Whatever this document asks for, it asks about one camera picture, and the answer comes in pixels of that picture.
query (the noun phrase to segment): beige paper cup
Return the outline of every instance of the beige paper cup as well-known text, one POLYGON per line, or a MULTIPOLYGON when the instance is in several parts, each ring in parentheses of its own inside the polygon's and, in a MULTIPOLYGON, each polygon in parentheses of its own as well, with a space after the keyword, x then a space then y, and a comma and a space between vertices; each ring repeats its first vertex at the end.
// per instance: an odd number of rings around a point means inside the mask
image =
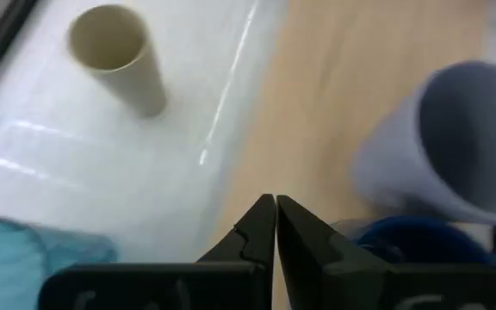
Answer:
POLYGON ((90 74, 141 115, 165 106, 165 93, 148 29, 121 5, 85 11, 68 34, 71 54, 90 74))

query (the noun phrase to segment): glossy white surface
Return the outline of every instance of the glossy white surface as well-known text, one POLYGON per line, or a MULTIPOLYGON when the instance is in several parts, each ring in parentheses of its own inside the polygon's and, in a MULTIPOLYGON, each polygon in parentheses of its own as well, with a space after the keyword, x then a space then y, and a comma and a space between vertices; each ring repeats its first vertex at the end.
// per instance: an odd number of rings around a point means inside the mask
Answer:
POLYGON ((288 4, 118 2, 145 17, 167 89, 166 110, 143 119, 65 49, 98 3, 40 1, 0 65, 0 215, 103 233, 127 261, 195 260, 288 4))

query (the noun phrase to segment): dark blue object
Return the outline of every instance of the dark blue object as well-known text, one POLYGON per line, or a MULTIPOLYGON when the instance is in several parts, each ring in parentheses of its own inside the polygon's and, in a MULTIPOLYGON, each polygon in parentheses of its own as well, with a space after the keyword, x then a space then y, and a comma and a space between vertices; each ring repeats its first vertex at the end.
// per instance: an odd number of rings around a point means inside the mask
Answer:
POLYGON ((415 216, 394 216, 363 229, 355 240, 389 263, 495 264, 496 257, 464 232, 415 216))

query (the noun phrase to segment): cup rim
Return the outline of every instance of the cup rim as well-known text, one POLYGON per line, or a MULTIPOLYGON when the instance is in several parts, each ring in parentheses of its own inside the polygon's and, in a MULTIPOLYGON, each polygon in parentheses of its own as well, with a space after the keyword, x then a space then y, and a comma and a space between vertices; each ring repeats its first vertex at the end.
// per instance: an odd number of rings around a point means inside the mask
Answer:
POLYGON ((496 214, 490 211, 483 210, 481 208, 476 207, 474 204, 470 203, 464 197, 459 195, 452 189, 443 178, 437 173, 436 169, 431 164, 430 158, 428 156, 428 152, 425 149, 424 141, 422 140, 422 135, 420 132, 420 112, 422 109, 422 98, 425 96, 425 93, 428 89, 428 86, 431 84, 433 80, 444 74, 447 70, 456 68, 461 65, 488 65, 493 66, 491 64, 485 63, 483 61, 478 60, 467 60, 455 63, 453 65, 448 65, 443 69, 434 71, 428 79, 425 81, 424 85, 422 85, 413 96, 413 101, 415 102, 415 108, 412 110, 412 126, 414 132, 414 139, 416 140, 416 148, 417 152, 420 156, 417 156, 418 163, 423 167, 427 172, 431 173, 433 176, 431 178, 431 182, 434 183, 434 187, 436 189, 442 190, 444 194, 453 197, 454 205, 457 206, 458 210, 463 213, 465 216, 468 216, 470 219, 478 220, 483 223, 495 223, 496 224, 496 214))
POLYGON ((149 46, 149 36, 150 36, 150 31, 149 31, 148 26, 146 25, 145 20, 140 16, 140 14, 135 9, 131 9, 128 6, 126 6, 124 4, 119 4, 119 3, 101 4, 101 5, 97 5, 97 6, 94 6, 92 8, 85 10, 80 15, 78 15, 74 18, 74 20, 70 23, 68 30, 66 31, 66 46, 67 46, 69 54, 83 68, 85 68, 89 71, 93 71, 93 72, 97 72, 97 73, 101 73, 101 74, 107 74, 107 73, 113 73, 113 72, 117 72, 120 70, 124 70, 124 69, 128 68, 129 66, 133 65, 134 63, 136 63, 141 57, 143 57, 146 54, 146 50, 148 49, 148 46, 149 46), (119 67, 113 68, 113 69, 100 69, 100 68, 96 68, 94 66, 85 64, 82 60, 79 59, 79 57, 76 55, 76 53, 74 52, 74 49, 71 46, 71 31, 76 27, 78 21, 82 17, 86 16, 87 14, 92 13, 93 11, 95 11, 97 9, 102 9, 102 8, 122 9, 122 10, 125 10, 127 13, 132 14, 133 16, 135 16, 136 22, 139 23, 142 34, 143 34, 143 43, 142 43, 139 51, 135 54, 135 56, 129 62, 127 62, 125 65, 122 65, 122 66, 119 66, 119 67))

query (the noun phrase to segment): wooden table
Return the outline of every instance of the wooden table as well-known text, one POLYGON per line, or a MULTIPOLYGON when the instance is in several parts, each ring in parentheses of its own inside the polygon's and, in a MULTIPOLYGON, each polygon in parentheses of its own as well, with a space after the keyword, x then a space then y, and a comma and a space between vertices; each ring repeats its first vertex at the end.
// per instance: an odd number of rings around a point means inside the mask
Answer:
MULTIPOLYGON (((262 193, 322 220, 369 216, 350 184, 359 143, 432 71, 479 59, 488 0, 290 0, 231 176, 223 237, 262 193)), ((276 260, 275 309, 287 309, 276 260)))

